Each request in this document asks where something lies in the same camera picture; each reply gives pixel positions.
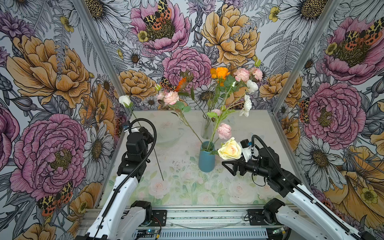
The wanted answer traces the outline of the white rosebud thin stem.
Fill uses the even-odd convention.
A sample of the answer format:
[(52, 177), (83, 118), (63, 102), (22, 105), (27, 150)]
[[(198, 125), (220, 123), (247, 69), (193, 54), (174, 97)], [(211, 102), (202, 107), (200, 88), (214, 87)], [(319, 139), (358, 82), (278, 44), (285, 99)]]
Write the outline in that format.
[[(126, 108), (126, 110), (128, 111), (128, 113), (131, 114), (131, 117), (134, 117), (134, 119), (132, 120), (132, 118), (130, 118), (129, 120), (129, 124), (128, 124), (128, 131), (131, 132), (132, 131), (132, 128), (133, 128), (133, 124), (135, 123), (138, 123), (139, 126), (141, 127), (142, 125), (140, 124), (140, 122), (144, 122), (144, 120), (138, 120), (137, 116), (135, 115), (134, 113), (134, 103), (131, 101), (131, 98), (128, 96), (128, 95), (123, 95), (123, 96), (120, 96), (119, 97), (119, 103), (124, 106)], [(153, 147), (153, 151), (155, 151), (155, 157), (156, 157), (156, 160), (157, 160), (157, 165), (158, 165), (158, 168), (159, 168), (159, 171), (160, 171), (160, 174), (161, 174), (161, 177), (162, 177), (162, 180), (164, 180), (164, 175), (163, 175), (163, 172), (161, 170), (161, 166), (160, 166), (160, 161), (158, 159), (158, 156), (157, 156), (157, 152), (155, 150), (155, 142), (157, 140), (157, 130), (156, 130), (156, 127), (154, 126), (154, 124), (151, 122), (151, 121), (147, 121), (147, 123), (152, 127), (153, 129), (153, 137), (154, 137), (154, 141), (152, 143), (152, 147)]]

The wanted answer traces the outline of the yellow orange poppy stem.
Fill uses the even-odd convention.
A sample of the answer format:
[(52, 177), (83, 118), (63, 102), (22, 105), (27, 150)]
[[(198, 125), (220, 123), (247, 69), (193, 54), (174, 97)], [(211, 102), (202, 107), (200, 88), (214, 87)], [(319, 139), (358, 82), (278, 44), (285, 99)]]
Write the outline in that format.
[(227, 101), (239, 88), (239, 83), (226, 67), (212, 68), (211, 77), (212, 82), (208, 98), (209, 111), (227, 106)]

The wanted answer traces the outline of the small pink carnation stem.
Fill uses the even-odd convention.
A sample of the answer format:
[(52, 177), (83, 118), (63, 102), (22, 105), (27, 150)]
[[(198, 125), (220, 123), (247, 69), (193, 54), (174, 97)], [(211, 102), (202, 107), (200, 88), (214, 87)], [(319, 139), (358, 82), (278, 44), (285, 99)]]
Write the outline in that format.
[(208, 113), (208, 116), (214, 121), (214, 130), (211, 136), (213, 144), (218, 140), (229, 140), (232, 137), (232, 128), (224, 123), (224, 120), (233, 112), (234, 110), (231, 109), (214, 109)]

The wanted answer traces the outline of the teal ceramic vase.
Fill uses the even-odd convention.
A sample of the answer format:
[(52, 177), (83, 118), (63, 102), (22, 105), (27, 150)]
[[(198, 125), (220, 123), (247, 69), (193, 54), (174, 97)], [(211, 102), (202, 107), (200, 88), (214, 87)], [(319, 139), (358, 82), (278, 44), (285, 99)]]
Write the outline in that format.
[(216, 155), (212, 154), (215, 150), (215, 145), (210, 141), (205, 141), (201, 145), (199, 154), (199, 169), (202, 172), (209, 173), (215, 168)]

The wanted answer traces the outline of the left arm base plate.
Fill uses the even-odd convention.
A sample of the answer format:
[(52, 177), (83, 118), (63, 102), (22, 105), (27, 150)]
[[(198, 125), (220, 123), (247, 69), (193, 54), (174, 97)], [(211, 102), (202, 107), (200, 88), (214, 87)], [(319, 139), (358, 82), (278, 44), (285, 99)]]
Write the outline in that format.
[(152, 210), (151, 214), (146, 214), (141, 227), (165, 227), (167, 224), (167, 210)]

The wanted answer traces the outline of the cream rose stem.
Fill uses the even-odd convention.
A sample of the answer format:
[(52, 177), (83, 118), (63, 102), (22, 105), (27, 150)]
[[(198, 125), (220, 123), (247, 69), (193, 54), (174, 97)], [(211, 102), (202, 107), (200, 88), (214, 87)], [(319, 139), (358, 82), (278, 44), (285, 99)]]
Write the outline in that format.
[(222, 160), (238, 160), (243, 149), (234, 137), (227, 140), (218, 150), (211, 151), (211, 155), (218, 155)]

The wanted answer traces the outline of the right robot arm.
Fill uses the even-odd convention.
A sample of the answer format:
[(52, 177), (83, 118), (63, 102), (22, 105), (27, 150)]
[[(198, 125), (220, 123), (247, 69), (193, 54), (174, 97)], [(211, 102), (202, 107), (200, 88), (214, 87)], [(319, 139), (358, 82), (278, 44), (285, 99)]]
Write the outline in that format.
[(311, 240), (373, 240), (367, 231), (348, 224), (318, 200), (291, 172), (281, 168), (279, 156), (270, 148), (258, 150), (258, 156), (224, 161), (222, 165), (233, 175), (251, 173), (260, 176), (272, 190), (298, 207), (306, 220), (276, 198), (264, 205), (264, 220), (269, 225), (281, 224)]

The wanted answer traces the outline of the white daisy flower stem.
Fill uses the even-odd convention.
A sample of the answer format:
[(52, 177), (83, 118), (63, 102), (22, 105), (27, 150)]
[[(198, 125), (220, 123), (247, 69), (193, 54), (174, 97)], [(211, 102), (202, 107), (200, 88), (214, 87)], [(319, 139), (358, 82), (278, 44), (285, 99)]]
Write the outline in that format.
[(222, 108), (220, 110), (231, 109), (231, 110), (234, 110), (233, 113), (235, 113), (237, 110), (239, 110), (241, 116), (248, 117), (249, 112), (252, 108), (252, 102), (250, 100), (250, 94), (253, 94), (253, 93), (248, 92), (246, 85), (243, 83), (239, 83), (238, 90), (236, 92), (234, 92), (231, 95), (230, 99), (227, 101), (228, 105), (222, 106)]

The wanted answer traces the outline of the aluminium front rail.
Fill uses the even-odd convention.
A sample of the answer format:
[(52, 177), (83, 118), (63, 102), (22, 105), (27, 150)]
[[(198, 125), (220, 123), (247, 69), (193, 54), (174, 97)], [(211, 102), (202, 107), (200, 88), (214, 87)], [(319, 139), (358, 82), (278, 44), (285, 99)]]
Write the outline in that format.
[[(278, 220), (283, 226), (292, 228), (297, 224), (298, 231), (309, 230), (310, 228), (321, 227), (310, 219), (304, 211), (292, 204), (286, 204), (291, 212), (295, 212), (292, 217), (283, 217)], [(248, 209), (263, 209), (263, 205), (238, 205), (238, 206), (162, 206), (153, 207), (153, 210), (167, 210), (167, 224), (163, 228), (166, 230), (186, 229), (193, 231), (218, 231), (222, 229), (250, 230), (250, 229), (277, 229), (283, 226), (251, 226), (244, 221), (244, 216)]]

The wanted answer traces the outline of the large pink peony stem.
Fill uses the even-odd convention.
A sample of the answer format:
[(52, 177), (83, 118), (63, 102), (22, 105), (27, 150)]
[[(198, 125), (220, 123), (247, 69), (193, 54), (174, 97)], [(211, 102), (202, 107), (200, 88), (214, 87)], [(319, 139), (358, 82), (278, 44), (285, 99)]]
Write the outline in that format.
[(234, 73), (236, 82), (246, 85), (249, 93), (254, 93), (259, 90), (258, 83), (263, 79), (263, 71), (260, 69), (262, 61), (253, 57), (254, 67), (247, 70), (246, 68), (239, 68)]

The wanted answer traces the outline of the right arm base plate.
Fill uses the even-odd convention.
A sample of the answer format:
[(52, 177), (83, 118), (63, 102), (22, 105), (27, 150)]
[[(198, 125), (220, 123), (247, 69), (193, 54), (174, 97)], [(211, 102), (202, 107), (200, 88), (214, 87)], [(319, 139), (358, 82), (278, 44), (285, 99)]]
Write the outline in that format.
[(283, 226), (275, 214), (265, 213), (263, 209), (248, 209), (243, 219), (251, 226)]

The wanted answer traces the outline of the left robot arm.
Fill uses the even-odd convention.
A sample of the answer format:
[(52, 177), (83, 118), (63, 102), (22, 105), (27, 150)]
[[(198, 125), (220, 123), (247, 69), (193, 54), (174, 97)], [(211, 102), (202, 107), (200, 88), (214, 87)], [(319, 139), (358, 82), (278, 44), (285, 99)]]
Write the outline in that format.
[(76, 240), (124, 240), (130, 238), (140, 225), (151, 222), (150, 202), (136, 201), (129, 210), (126, 210), (126, 205), (144, 175), (149, 156), (154, 150), (157, 131), (154, 126), (152, 130), (153, 133), (144, 127), (129, 130), (127, 151), (118, 167), (113, 190), (87, 232), (76, 236)]

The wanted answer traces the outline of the clear ribbed glass vase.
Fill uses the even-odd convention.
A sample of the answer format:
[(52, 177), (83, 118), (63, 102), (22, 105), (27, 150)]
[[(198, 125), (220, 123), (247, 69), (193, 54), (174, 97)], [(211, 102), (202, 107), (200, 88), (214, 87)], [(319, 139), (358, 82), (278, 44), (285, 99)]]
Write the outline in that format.
[(209, 117), (203, 117), (202, 128), (201, 128), (201, 137), (205, 140), (211, 138), (214, 131), (215, 121)]

